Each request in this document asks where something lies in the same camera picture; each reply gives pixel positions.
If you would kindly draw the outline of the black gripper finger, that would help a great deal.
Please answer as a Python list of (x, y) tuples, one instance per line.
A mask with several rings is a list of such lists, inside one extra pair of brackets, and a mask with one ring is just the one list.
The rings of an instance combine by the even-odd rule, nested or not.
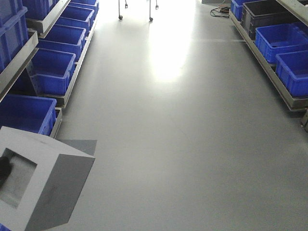
[(6, 156), (0, 158), (0, 185), (2, 186), (12, 172), (12, 165)]

